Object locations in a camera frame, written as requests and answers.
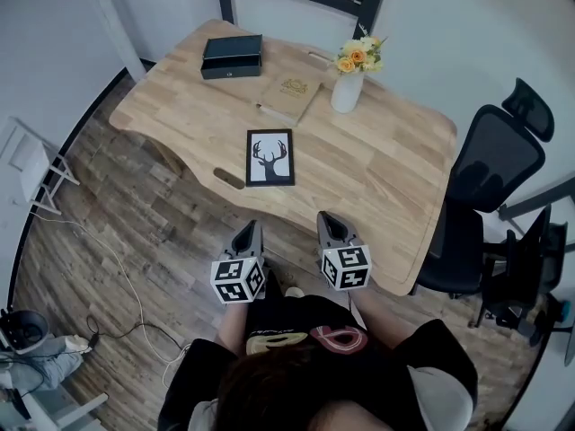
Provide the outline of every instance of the beige book cover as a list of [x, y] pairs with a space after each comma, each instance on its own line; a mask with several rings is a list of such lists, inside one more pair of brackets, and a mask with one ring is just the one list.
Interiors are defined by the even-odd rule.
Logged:
[[314, 98], [320, 82], [287, 72], [278, 76], [261, 95], [261, 111], [296, 125]]

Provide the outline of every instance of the white vase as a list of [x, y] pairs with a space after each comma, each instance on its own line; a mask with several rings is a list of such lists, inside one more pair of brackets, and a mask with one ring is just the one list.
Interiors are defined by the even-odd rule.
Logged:
[[363, 79], [364, 72], [358, 74], [341, 75], [333, 87], [332, 107], [339, 113], [349, 113], [356, 108]]

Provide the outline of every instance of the white cube with black markers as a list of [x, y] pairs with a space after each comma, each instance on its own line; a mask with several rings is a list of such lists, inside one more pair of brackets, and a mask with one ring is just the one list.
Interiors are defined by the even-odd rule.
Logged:
[[253, 302], [265, 282], [262, 266], [262, 257], [212, 262], [209, 282], [221, 303]]
[[371, 273], [369, 248], [364, 244], [324, 249], [322, 273], [330, 285], [338, 291], [366, 287]]

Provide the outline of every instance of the framed deer picture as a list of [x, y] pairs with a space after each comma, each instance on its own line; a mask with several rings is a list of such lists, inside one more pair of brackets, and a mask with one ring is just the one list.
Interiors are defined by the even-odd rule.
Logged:
[[248, 131], [245, 185], [296, 185], [291, 129]]

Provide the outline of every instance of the dark green box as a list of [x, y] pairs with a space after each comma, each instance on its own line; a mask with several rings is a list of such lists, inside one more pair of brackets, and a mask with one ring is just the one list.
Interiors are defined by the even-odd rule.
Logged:
[[261, 35], [209, 39], [202, 56], [201, 75], [204, 80], [260, 76], [262, 46]]

